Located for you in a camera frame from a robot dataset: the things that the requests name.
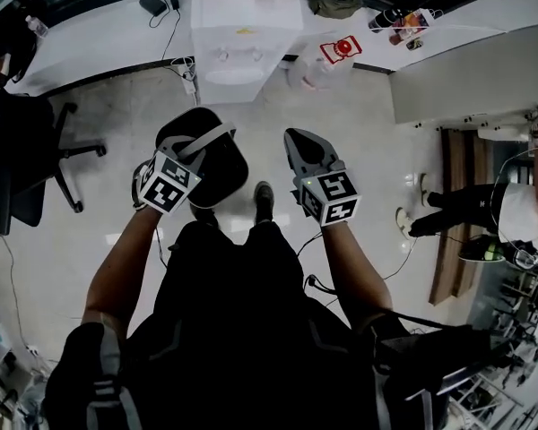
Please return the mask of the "white water dispenser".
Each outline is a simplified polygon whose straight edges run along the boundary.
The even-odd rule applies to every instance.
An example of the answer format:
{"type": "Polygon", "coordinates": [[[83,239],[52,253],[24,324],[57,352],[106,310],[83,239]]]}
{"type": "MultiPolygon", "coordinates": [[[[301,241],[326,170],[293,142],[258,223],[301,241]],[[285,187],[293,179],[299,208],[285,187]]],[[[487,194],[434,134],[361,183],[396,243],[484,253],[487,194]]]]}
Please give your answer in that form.
{"type": "Polygon", "coordinates": [[[201,103],[254,100],[302,30],[300,0],[192,0],[201,103]]]}

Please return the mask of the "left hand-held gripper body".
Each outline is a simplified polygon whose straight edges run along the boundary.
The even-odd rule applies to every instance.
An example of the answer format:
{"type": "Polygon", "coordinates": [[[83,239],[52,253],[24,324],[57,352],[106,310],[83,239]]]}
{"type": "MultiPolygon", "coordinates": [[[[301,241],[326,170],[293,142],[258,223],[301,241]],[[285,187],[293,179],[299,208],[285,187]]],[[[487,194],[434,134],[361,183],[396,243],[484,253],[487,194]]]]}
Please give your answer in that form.
{"type": "Polygon", "coordinates": [[[162,214],[170,215],[201,181],[202,178],[187,167],[157,150],[150,160],[145,161],[134,172],[134,207],[137,210],[151,207],[162,214]]]}

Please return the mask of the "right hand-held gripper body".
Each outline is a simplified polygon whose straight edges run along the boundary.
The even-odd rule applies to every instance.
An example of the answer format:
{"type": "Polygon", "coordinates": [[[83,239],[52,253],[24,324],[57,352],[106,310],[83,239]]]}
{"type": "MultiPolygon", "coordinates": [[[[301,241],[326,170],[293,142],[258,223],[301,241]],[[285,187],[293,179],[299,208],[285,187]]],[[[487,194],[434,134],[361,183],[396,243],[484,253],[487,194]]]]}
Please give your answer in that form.
{"type": "Polygon", "coordinates": [[[320,227],[328,227],[353,219],[360,205],[361,195],[353,183],[353,173],[347,168],[294,179],[291,192],[307,217],[320,227]]]}

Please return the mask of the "white paper bag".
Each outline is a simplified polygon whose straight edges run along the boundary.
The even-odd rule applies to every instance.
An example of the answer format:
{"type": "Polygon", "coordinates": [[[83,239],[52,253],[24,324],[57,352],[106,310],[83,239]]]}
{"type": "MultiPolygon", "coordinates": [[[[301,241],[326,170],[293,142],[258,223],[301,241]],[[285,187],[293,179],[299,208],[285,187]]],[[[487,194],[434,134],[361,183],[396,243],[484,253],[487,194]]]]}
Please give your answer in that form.
{"type": "Polygon", "coordinates": [[[444,15],[440,9],[421,8],[407,14],[401,21],[400,28],[402,30],[425,30],[435,24],[437,18],[444,15]]]}

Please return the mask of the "olive green bag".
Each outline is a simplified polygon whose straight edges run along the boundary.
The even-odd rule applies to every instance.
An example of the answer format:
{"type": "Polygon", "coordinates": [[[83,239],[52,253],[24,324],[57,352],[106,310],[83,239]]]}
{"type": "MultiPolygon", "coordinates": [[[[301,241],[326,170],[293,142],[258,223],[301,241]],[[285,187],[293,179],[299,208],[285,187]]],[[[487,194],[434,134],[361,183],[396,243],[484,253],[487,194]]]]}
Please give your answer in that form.
{"type": "Polygon", "coordinates": [[[362,0],[308,0],[314,15],[336,20],[350,18],[363,6],[362,0]]]}

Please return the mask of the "white power strip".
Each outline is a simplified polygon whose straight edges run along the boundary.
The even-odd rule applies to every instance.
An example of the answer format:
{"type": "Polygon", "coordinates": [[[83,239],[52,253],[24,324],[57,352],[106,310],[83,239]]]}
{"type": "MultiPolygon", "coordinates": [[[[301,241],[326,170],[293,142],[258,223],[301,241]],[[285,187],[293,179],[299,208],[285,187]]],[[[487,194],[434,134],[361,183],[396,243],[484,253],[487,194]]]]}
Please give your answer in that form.
{"type": "Polygon", "coordinates": [[[195,60],[192,57],[177,57],[170,61],[169,67],[182,81],[188,95],[196,98],[197,87],[195,86],[195,60]]]}

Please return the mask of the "small clear water bottle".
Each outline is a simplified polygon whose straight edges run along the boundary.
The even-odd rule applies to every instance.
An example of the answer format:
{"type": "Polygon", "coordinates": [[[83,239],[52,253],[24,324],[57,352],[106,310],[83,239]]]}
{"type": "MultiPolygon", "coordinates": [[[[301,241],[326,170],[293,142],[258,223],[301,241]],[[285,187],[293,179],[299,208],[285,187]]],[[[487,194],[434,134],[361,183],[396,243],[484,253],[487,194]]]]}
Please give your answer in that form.
{"type": "Polygon", "coordinates": [[[48,26],[38,17],[28,15],[25,17],[28,29],[35,33],[40,39],[48,35],[48,26]]]}

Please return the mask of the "black backpack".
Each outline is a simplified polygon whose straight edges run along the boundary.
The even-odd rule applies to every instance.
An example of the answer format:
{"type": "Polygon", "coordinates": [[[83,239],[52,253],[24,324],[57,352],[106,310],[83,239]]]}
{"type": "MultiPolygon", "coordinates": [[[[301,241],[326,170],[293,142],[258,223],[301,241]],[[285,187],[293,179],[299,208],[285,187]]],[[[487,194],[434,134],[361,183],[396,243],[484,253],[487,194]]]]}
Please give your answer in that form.
{"type": "Polygon", "coordinates": [[[37,47],[38,38],[24,19],[0,22],[0,87],[23,78],[37,47]]]}

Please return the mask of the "person's left forearm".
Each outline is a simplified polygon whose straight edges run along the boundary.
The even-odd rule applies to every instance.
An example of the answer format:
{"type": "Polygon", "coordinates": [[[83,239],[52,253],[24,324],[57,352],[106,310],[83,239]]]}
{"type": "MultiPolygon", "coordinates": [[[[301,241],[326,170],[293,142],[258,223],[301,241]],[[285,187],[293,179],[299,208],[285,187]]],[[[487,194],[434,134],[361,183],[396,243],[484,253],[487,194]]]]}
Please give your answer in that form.
{"type": "Polygon", "coordinates": [[[161,213],[151,207],[137,211],[95,273],[87,292],[83,323],[100,322],[125,339],[135,312],[154,229],[161,213]]]}

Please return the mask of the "person's right forearm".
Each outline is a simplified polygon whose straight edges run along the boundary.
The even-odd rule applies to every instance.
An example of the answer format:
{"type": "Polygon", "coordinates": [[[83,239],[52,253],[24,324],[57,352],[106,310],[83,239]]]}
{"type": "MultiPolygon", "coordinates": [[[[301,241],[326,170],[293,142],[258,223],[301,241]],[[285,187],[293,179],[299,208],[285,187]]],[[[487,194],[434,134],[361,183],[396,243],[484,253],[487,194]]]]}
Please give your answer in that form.
{"type": "Polygon", "coordinates": [[[321,229],[334,289],[351,328],[363,332],[382,310],[393,308],[386,283],[346,222],[321,229]]]}

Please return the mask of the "person's black clothing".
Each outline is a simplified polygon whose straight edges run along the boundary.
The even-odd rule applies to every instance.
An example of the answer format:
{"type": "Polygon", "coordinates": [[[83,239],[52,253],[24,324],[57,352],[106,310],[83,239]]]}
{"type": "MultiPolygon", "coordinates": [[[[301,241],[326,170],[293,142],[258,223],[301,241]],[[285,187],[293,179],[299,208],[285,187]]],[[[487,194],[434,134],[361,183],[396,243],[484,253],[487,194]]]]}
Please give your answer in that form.
{"type": "Polygon", "coordinates": [[[68,336],[48,380],[50,430],[421,430],[446,387],[497,350],[486,331],[408,332],[392,309],[354,331],[303,290],[272,221],[243,245],[200,221],[170,249],[150,316],[125,339],[68,336]]]}

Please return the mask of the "black office chair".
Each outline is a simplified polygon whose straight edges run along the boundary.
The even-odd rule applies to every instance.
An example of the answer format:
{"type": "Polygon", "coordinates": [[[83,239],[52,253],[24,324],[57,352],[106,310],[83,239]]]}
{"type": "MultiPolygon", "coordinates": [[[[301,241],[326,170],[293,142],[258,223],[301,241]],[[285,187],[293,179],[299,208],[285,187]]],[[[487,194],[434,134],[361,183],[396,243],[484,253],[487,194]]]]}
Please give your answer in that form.
{"type": "Polygon", "coordinates": [[[73,211],[83,211],[82,203],[71,195],[60,161],[89,152],[103,157],[107,149],[100,143],[59,147],[65,121],[76,110],[76,104],[66,102],[56,115],[46,98],[0,89],[0,235],[10,233],[13,219],[34,228],[40,223],[50,178],[73,211]]]}

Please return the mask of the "cluttered white workbench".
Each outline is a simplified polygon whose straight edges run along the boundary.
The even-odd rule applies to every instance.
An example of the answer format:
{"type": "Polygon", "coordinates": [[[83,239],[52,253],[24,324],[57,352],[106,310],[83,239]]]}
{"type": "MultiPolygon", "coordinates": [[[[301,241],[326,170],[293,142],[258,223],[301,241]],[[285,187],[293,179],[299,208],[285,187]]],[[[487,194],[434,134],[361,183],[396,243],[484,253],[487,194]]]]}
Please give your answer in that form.
{"type": "Polygon", "coordinates": [[[46,377],[26,368],[0,323],[0,430],[48,430],[42,413],[46,377]]]}

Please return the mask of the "black thermos bottle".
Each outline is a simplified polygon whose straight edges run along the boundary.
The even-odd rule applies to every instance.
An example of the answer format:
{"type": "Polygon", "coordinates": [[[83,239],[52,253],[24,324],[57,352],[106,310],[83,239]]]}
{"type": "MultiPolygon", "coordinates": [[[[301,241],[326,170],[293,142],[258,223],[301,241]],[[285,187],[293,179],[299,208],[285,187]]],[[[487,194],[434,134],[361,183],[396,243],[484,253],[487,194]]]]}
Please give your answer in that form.
{"type": "Polygon", "coordinates": [[[370,22],[369,28],[374,33],[392,27],[396,22],[401,22],[412,10],[402,8],[390,8],[377,14],[370,22]]]}

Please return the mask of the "black pad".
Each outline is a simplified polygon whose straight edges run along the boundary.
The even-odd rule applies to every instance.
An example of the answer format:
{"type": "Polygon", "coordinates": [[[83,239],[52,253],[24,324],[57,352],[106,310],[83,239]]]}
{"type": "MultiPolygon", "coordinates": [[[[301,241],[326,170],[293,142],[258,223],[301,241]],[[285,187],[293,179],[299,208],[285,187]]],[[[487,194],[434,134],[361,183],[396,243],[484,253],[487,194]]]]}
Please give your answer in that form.
{"type": "Polygon", "coordinates": [[[248,165],[234,142],[235,133],[233,123],[221,121],[207,107],[191,108],[159,130],[155,146],[169,136],[185,135],[193,138],[183,149],[182,158],[171,158],[189,170],[195,154],[206,149],[199,175],[202,181],[188,196],[194,206],[211,209],[246,183],[248,165]]]}

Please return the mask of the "person's right shoe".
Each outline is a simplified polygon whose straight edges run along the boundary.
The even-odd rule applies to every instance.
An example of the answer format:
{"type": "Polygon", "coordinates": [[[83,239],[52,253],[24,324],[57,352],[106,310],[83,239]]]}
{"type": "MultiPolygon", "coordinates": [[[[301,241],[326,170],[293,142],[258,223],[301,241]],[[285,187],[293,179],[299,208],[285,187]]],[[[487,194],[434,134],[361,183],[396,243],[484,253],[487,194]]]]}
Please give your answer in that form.
{"type": "Polygon", "coordinates": [[[273,220],[274,194],[270,184],[260,181],[254,191],[256,206],[255,224],[273,220]]]}

